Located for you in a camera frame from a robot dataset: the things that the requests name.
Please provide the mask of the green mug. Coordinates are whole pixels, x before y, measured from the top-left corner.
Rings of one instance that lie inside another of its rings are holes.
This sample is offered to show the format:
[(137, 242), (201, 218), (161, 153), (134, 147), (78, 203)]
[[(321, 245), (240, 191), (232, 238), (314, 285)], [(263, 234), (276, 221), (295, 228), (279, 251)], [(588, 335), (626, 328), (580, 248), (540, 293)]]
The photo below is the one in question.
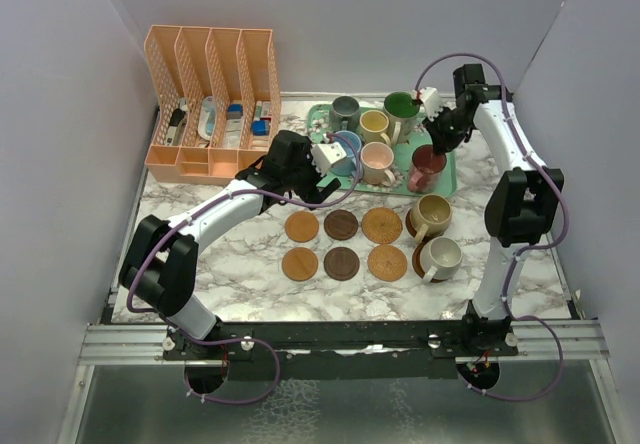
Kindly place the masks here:
[(407, 92), (393, 92), (385, 98), (383, 112), (389, 120), (388, 131), (392, 142), (407, 143), (418, 122), (420, 105)]

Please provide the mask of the blue mug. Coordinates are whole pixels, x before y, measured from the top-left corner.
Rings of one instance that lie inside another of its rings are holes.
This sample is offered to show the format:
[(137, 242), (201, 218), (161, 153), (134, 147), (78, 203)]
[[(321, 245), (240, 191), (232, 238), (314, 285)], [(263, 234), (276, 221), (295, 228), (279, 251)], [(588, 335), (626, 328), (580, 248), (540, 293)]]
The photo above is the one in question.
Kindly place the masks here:
[(356, 158), (360, 156), (362, 141), (360, 137), (349, 130), (336, 132), (337, 143), (342, 146), (347, 157), (332, 167), (332, 173), (341, 177), (356, 176)]

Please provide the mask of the light wood coaster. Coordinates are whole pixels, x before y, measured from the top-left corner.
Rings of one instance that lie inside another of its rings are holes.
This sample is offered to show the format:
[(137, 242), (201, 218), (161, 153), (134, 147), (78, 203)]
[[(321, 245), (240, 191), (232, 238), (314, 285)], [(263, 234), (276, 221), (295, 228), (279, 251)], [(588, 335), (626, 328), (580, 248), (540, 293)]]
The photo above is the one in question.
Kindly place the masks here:
[(318, 219), (306, 211), (291, 214), (285, 222), (285, 233), (293, 241), (305, 243), (316, 237), (319, 231)]
[(306, 247), (289, 250), (282, 259), (282, 270), (291, 280), (302, 282), (311, 279), (317, 272), (318, 258)]

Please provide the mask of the tan beige mug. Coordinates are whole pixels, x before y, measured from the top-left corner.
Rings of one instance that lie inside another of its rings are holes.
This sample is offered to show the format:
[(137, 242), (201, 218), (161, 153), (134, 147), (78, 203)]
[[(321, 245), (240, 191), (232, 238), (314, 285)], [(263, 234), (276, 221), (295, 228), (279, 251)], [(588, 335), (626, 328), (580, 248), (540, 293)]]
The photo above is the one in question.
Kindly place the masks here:
[(408, 214), (409, 232), (417, 244), (439, 237), (449, 228), (452, 214), (447, 199), (436, 194), (424, 195)]

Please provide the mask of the peach plastic file organizer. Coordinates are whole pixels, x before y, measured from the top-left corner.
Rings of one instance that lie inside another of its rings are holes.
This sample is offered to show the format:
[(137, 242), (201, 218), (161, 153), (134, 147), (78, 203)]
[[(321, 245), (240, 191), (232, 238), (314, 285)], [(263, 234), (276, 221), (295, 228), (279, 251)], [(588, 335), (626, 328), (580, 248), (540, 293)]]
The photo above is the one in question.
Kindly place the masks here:
[(154, 25), (144, 51), (159, 106), (145, 159), (156, 181), (223, 185), (266, 154), (281, 111), (272, 30)]

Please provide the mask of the light pink mug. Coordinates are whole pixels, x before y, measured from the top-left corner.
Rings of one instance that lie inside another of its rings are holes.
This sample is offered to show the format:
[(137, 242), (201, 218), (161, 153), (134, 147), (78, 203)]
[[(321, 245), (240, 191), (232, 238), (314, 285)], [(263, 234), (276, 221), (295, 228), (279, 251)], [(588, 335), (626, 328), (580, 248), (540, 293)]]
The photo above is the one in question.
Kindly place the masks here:
[(366, 144), (360, 152), (363, 166), (363, 181), (373, 186), (392, 187), (396, 177), (391, 170), (394, 162), (393, 150), (381, 142)]

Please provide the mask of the green floral tray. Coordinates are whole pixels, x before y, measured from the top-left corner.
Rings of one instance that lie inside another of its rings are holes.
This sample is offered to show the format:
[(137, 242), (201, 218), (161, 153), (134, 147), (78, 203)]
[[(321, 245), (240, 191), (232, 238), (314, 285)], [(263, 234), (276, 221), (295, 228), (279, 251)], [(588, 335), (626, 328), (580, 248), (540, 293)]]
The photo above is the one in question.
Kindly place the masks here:
[[(314, 143), (320, 143), (328, 128), (329, 104), (316, 104), (312, 106), (308, 112), (306, 119), (307, 134)], [(418, 126), (410, 135), (409, 142), (398, 144), (393, 148), (394, 163), (392, 171), (397, 181), (392, 187), (378, 185), (374, 186), (361, 181), (355, 190), (363, 193), (382, 193), (400, 196), (415, 196), (407, 187), (408, 175), (411, 158), (414, 151), (421, 145), (431, 143), (431, 138), (426, 131)], [(457, 191), (457, 169), (455, 153), (447, 154), (447, 163), (442, 171), (434, 193), (449, 198)]]

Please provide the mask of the dark walnut coaster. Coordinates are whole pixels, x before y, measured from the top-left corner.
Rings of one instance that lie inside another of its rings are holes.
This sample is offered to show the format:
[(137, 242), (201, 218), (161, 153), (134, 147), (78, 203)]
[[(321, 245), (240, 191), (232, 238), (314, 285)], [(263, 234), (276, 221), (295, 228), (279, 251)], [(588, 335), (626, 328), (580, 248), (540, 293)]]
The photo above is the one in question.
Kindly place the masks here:
[(357, 233), (358, 229), (359, 222), (356, 216), (347, 210), (334, 210), (324, 219), (324, 230), (334, 240), (348, 240)]
[(347, 247), (336, 247), (329, 250), (324, 257), (323, 264), (327, 275), (338, 281), (350, 280), (360, 269), (359, 257)]

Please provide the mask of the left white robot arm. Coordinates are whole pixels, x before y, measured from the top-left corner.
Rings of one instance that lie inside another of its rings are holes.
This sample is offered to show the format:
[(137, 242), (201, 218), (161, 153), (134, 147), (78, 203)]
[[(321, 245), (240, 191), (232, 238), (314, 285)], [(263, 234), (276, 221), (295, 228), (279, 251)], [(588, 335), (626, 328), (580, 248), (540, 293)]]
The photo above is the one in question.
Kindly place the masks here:
[(319, 183), (346, 157), (335, 138), (316, 144), (282, 130), (266, 155), (239, 171), (214, 197), (169, 219), (147, 216), (138, 224), (119, 271), (127, 299), (142, 300), (143, 312), (155, 312), (185, 331), (186, 346), (195, 356), (214, 356), (221, 344), (214, 328), (219, 319), (195, 295), (199, 255), (238, 224), (276, 204), (329, 206), (340, 182), (334, 179), (325, 188)]

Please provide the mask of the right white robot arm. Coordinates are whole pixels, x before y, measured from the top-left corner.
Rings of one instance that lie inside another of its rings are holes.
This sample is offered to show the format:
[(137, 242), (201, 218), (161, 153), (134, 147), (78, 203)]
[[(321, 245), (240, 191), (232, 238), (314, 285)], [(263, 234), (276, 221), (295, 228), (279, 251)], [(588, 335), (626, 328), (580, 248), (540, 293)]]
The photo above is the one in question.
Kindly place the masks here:
[(457, 68), (453, 82), (454, 108), (438, 107), (434, 95), (421, 94), (427, 113), (423, 125), (435, 153), (449, 153), (480, 132), (500, 173), (484, 211), (488, 261), (459, 331), (461, 347), (481, 355), (504, 342), (510, 331), (518, 278), (552, 227), (564, 175), (536, 155), (519, 125), (511, 93), (503, 84), (488, 84), (480, 63)]

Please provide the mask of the red floral mug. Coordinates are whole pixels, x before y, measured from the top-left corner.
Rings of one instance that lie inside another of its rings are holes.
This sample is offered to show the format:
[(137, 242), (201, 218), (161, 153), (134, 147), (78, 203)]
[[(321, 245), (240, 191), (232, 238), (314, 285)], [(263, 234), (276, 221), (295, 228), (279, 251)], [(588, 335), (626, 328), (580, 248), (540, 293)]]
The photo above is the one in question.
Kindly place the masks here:
[(422, 145), (412, 154), (407, 188), (413, 193), (426, 194), (435, 190), (447, 164), (445, 154), (436, 154), (432, 145)]

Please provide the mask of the white speckled mug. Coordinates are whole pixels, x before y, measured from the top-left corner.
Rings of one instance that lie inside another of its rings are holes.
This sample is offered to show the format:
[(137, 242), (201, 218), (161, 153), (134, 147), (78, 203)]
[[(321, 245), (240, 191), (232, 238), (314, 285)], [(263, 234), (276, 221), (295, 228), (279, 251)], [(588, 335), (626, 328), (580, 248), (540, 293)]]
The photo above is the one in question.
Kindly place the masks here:
[(425, 244), (419, 255), (419, 263), (424, 271), (422, 280), (444, 281), (452, 278), (462, 263), (462, 250), (452, 239), (439, 236)]

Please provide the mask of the woven rattan coaster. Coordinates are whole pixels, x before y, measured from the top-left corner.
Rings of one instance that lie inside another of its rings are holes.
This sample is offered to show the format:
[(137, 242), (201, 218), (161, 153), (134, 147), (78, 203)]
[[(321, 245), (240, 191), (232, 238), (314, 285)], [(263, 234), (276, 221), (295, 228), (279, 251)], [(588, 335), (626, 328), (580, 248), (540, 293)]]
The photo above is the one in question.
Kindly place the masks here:
[(405, 254), (397, 247), (381, 244), (371, 250), (367, 259), (369, 271), (385, 282), (401, 279), (408, 267)]
[(392, 209), (376, 207), (369, 210), (362, 219), (364, 235), (377, 244), (391, 244), (402, 233), (401, 219)]

